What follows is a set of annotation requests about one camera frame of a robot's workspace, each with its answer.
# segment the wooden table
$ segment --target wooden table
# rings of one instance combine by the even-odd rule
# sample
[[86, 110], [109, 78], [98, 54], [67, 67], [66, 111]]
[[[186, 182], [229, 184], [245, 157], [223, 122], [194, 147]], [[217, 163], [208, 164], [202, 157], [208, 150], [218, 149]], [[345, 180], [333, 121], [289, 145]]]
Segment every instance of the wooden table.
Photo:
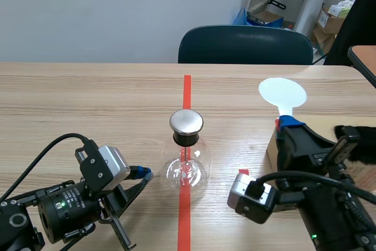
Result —
[[354, 66], [376, 87], [376, 45], [358, 45], [348, 49]]
[[[204, 196], [192, 203], [192, 250], [313, 250], [297, 211], [273, 214], [258, 225], [226, 203], [239, 168], [254, 176], [270, 172], [265, 151], [278, 113], [259, 95], [262, 80], [281, 76], [300, 83], [308, 93], [295, 111], [300, 118], [376, 117], [376, 91], [344, 66], [1, 63], [0, 70], [0, 193], [64, 133], [118, 147], [129, 164], [149, 166], [156, 174], [121, 218], [137, 251], [176, 250], [178, 197], [160, 182], [159, 155], [172, 137], [170, 115], [182, 107], [184, 74], [192, 75], [192, 107], [204, 117], [201, 137], [212, 154]], [[16, 193], [79, 180], [78, 147], [76, 140], [58, 145]], [[42, 230], [36, 209], [30, 211]], [[63, 245], [44, 237], [44, 250]], [[121, 247], [110, 226], [97, 225], [72, 250]]]

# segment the glass bottle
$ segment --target glass bottle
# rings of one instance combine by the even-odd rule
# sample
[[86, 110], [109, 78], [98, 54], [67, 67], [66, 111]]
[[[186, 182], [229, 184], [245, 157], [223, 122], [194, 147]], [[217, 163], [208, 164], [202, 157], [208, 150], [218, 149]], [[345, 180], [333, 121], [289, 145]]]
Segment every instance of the glass bottle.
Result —
[[173, 138], [168, 139], [161, 154], [161, 178], [169, 188], [180, 190], [189, 186], [191, 191], [201, 189], [209, 178], [211, 156], [200, 138], [204, 120], [194, 110], [183, 109], [170, 118]]

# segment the sink pedestal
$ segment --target sink pedestal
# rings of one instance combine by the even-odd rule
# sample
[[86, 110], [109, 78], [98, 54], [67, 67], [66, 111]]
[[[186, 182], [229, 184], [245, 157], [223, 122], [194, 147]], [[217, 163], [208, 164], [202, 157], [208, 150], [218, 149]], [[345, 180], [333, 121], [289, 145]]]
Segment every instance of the sink pedestal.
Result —
[[304, 0], [294, 31], [305, 35], [309, 39], [323, 2], [324, 0]]

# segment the red tape line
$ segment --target red tape line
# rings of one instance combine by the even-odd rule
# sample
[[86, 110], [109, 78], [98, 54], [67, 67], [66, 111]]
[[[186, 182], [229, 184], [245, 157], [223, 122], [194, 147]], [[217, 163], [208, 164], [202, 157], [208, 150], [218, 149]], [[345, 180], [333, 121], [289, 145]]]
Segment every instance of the red tape line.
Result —
[[[183, 109], [191, 108], [192, 78], [190, 75], [184, 76]], [[185, 149], [182, 148], [180, 161], [182, 171], [186, 168], [183, 164]], [[187, 148], [187, 160], [190, 160], [190, 148]], [[179, 192], [179, 223], [177, 230], [177, 251], [190, 251], [190, 185], [187, 179], [182, 179]]]

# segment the chair backrest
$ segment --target chair backrest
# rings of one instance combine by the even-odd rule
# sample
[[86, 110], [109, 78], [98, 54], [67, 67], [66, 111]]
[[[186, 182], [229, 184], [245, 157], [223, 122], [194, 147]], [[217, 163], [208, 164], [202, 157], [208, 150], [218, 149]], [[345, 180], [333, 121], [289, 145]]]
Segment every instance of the chair backrest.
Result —
[[262, 26], [201, 26], [185, 34], [178, 63], [312, 65], [302, 34]]

